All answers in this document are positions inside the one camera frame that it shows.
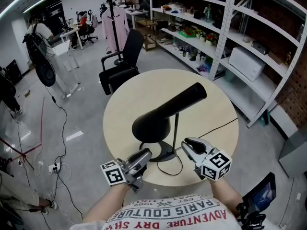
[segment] lamp base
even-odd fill
[[[176,152],[173,152],[173,147],[171,145],[164,141],[159,141],[158,144],[161,147],[161,152],[157,157],[150,159],[149,162],[165,162],[177,156]],[[144,142],[142,142],[140,145],[140,150],[144,148]]]

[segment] desk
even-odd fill
[[[81,48],[81,50],[83,50],[82,42],[81,42],[81,39],[80,39],[77,27],[74,28],[73,30],[69,31],[69,32],[62,33],[59,37],[62,39],[62,42],[64,43],[64,37],[66,38],[66,41],[67,41],[68,40],[68,35],[73,34],[73,33],[77,34],[80,48]]]
[[[104,113],[103,130],[106,144],[115,158],[126,159],[139,149],[132,133],[134,120],[167,102],[191,85],[199,82],[207,92],[207,98],[180,112],[176,148],[186,137],[200,137],[205,133],[227,124],[237,118],[235,109],[214,83],[192,72],[178,69],[160,69],[142,73],[120,86],[110,98]],[[164,139],[173,144],[175,116],[171,117],[171,131]],[[239,135],[238,120],[204,136],[213,146],[232,155]],[[153,157],[160,151],[152,150]],[[177,176],[169,176],[157,168],[156,162],[149,162],[143,180],[164,186],[184,186],[200,182],[194,170],[194,163],[182,149],[177,151],[183,163],[183,170]],[[171,174],[180,171],[177,158],[160,162],[159,167]]]
[[[135,29],[135,16],[136,15],[141,15],[141,14],[146,14],[148,11],[135,11],[135,12],[130,12],[129,9],[125,9],[126,14],[131,15],[132,17],[132,28]]]
[[[56,55],[63,62],[63,65],[66,68],[66,70],[72,71],[73,75],[75,76],[77,80],[77,83],[80,83],[79,78],[75,71],[75,68],[78,68],[79,65],[71,50],[70,42],[71,42],[70,40],[67,40],[64,43],[55,46],[54,49],[55,49]]]

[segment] black desk lamp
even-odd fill
[[[179,112],[205,99],[207,93],[200,83],[195,83],[174,98],[159,106],[158,108],[138,117],[133,125],[132,132],[136,139],[144,143],[159,143],[161,153],[158,157],[150,159],[151,162],[168,161],[176,157],[175,144],[178,128]],[[175,130],[173,146],[165,139],[170,132],[170,117],[175,116]]]

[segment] lamp stand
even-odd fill
[[[174,129],[174,139],[173,146],[169,145],[165,141],[159,141],[158,144],[161,146],[161,153],[156,158],[150,159],[149,162],[165,162],[169,161],[177,156],[176,154],[176,138],[178,130],[179,113],[175,115],[175,129]],[[144,142],[140,145],[140,150],[143,149]]]

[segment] fluorescent tube light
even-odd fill
[[[20,0],[14,0],[13,2],[10,3],[9,6],[7,6],[1,13],[0,13],[0,19],[2,16],[4,16],[4,14],[10,10],[11,7],[13,7],[16,3],[18,3]]]
[[[34,8],[36,5],[42,3],[43,1],[45,1],[45,0],[40,0],[40,1],[38,1],[37,3],[33,4],[30,8],[26,9],[26,10],[24,11],[24,13],[28,12],[29,10],[31,10],[32,8]]]

